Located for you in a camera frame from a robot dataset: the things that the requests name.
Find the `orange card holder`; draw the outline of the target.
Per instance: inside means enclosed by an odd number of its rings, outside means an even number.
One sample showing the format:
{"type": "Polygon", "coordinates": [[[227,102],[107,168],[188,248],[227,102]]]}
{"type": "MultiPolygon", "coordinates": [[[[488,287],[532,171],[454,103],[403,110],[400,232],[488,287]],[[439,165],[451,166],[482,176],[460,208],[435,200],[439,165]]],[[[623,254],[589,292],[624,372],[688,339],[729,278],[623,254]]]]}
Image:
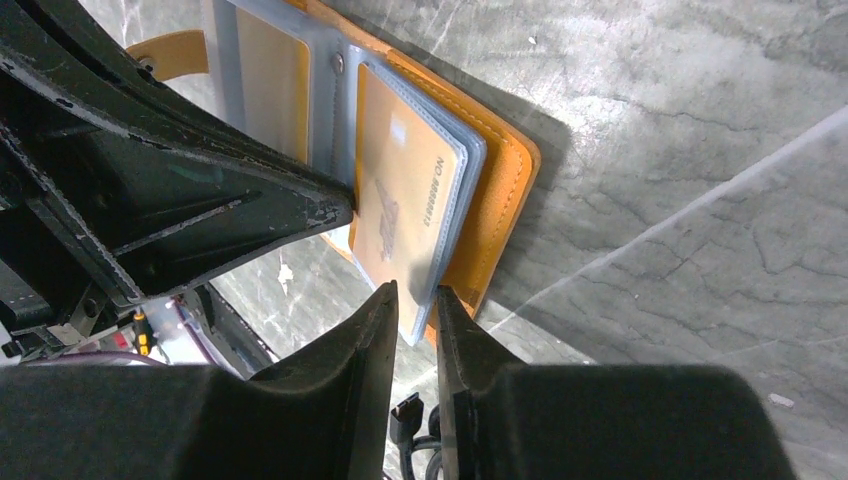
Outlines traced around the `orange card holder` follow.
{"type": "Polygon", "coordinates": [[[407,343],[433,336],[441,285],[478,311],[540,167],[506,120],[319,1],[208,1],[129,53],[160,81],[209,74],[223,120],[353,191],[325,239],[397,283],[407,343]]]}

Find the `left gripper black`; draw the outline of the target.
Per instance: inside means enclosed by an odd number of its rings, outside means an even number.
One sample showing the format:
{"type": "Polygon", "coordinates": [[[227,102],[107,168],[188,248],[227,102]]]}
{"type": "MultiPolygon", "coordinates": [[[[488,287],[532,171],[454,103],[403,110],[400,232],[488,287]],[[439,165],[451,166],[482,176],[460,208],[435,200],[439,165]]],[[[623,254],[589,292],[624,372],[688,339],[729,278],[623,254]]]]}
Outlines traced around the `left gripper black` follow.
{"type": "Polygon", "coordinates": [[[3,359],[351,218],[344,185],[156,80],[79,3],[2,3],[3,359]]]}

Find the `gold card with black stripe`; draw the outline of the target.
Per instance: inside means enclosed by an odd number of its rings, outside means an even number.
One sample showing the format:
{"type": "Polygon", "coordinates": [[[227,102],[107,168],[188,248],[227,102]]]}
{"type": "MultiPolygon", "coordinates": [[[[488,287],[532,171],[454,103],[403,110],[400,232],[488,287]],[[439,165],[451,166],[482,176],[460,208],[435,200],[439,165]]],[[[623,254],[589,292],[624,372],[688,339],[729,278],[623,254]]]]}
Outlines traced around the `gold card with black stripe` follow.
{"type": "Polygon", "coordinates": [[[398,333],[413,345],[430,315],[467,152],[409,85],[375,62],[358,67],[356,127],[351,251],[373,286],[396,284],[398,333]]]}

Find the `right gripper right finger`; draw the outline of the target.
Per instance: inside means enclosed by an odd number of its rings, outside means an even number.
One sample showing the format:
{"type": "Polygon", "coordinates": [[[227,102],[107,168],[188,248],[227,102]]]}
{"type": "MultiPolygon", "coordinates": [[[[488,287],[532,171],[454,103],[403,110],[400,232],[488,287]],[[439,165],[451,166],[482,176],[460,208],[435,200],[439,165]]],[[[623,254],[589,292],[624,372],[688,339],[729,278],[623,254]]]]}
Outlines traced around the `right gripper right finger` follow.
{"type": "Polygon", "coordinates": [[[749,384],[715,365],[522,361],[437,291],[448,479],[792,479],[749,384]]]}

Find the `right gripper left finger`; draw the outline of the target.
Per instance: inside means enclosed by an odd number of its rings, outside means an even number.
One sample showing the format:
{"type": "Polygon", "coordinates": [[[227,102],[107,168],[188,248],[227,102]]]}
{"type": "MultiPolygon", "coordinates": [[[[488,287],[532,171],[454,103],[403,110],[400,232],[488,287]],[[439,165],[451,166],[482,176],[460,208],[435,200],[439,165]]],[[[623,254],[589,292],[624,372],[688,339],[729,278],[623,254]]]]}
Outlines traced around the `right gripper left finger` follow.
{"type": "Polygon", "coordinates": [[[378,479],[398,324],[395,282],[241,379],[219,367],[1,371],[5,479],[378,479]]]}

